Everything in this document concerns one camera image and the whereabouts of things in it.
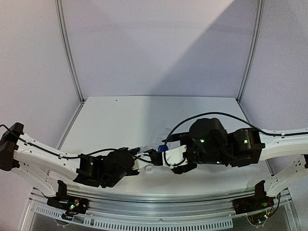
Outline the clear white bottle cap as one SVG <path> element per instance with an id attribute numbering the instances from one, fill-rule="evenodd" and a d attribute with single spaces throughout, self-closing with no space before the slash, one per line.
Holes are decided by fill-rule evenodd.
<path id="1" fill-rule="evenodd" d="M 148 165 L 148 166 L 146 166 L 146 167 L 144 168 L 144 170 L 145 170 L 147 173 L 150 173 L 150 172 L 153 172 L 153 171 L 154 171 L 154 167 Z"/>

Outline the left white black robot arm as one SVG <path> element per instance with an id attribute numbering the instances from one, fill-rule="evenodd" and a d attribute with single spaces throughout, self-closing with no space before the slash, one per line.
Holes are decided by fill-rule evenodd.
<path id="1" fill-rule="evenodd" d="M 24 133 L 20 123 L 5 128 L 0 139 L 0 168 L 20 176 L 61 208 L 71 197 L 60 190 L 63 179 L 89 187 L 112 188 L 126 176 L 136 176 L 151 163 L 139 149 L 101 149 L 90 154 L 71 154 L 40 143 Z"/>

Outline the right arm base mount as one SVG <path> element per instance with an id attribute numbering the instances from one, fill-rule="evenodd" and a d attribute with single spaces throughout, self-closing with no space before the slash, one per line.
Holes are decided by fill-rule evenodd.
<path id="1" fill-rule="evenodd" d="M 268 219 L 273 214 L 275 214 L 280 205 L 281 193 L 277 195 L 278 204 L 277 207 L 274 209 L 274 198 L 267 196 L 264 184 L 265 180 L 262 180 L 255 185 L 254 195 L 234 199 L 232 201 L 232 206 L 234 208 L 235 214 L 238 215 L 254 212 L 257 210 L 265 209 L 267 207 L 270 207 L 271 210 L 264 216 L 265 219 Z"/>

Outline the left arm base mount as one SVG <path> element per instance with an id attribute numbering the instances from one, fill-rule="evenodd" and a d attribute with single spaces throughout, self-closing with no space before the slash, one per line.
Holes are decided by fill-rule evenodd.
<path id="1" fill-rule="evenodd" d="M 61 215 L 62 219 L 72 219 L 74 215 L 86 214 L 89 208 L 89 200 L 87 198 L 81 198 L 71 196 L 67 194 L 67 185 L 58 180 L 58 191 L 55 196 L 47 197 L 47 205 L 63 210 Z"/>

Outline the blue Pepsi bottle cap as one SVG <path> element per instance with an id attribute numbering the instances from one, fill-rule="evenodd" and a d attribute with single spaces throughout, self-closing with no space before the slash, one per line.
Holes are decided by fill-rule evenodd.
<path id="1" fill-rule="evenodd" d="M 167 145 L 162 144 L 158 146 L 158 152 L 165 152 L 165 151 L 168 151 Z"/>

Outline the Pepsi bottle blue label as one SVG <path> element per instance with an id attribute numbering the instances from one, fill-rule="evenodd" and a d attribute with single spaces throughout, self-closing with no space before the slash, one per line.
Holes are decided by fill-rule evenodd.
<path id="1" fill-rule="evenodd" d="M 159 143 L 150 143 L 140 148 L 140 153 L 144 153 L 144 155 L 149 155 L 152 159 L 161 158 L 162 154 L 159 152 Z"/>

